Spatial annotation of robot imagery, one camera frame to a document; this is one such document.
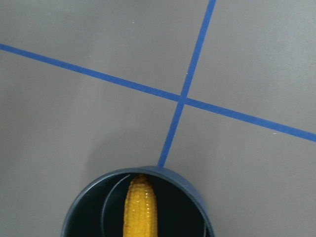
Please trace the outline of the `yellow toy corn cob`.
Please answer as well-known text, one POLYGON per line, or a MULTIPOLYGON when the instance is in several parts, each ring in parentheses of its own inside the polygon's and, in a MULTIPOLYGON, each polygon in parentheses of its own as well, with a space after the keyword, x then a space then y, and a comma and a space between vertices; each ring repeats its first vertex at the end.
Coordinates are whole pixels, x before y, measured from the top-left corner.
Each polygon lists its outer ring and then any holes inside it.
POLYGON ((123 237, 157 237, 158 207, 152 184, 144 174, 129 184, 124 202, 123 237))

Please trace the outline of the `dark blue saucepan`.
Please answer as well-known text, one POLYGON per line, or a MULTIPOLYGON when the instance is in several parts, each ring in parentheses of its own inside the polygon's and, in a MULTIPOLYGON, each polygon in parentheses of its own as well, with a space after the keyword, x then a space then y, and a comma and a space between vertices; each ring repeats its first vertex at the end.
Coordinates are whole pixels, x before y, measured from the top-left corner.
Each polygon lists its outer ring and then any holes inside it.
POLYGON ((213 237, 205 203, 195 187, 163 167, 141 166, 106 173, 87 185, 72 203, 63 237, 120 237, 123 210, 131 180, 145 174, 158 205, 158 236, 213 237))

